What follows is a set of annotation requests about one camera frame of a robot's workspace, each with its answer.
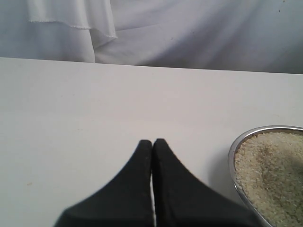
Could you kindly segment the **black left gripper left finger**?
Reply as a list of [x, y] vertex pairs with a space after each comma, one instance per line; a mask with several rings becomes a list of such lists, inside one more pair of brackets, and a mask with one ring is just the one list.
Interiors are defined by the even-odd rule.
[[152, 227], [152, 143], [139, 141], [120, 172], [103, 188], [67, 208], [57, 227]]

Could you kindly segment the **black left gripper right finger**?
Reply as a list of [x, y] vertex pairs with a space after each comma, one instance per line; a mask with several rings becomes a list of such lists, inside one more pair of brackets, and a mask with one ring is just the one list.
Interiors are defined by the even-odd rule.
[[152, 149], [152, 185], [159, 227], [259, 227], [249, 209], [198, 180], [164, 139]]

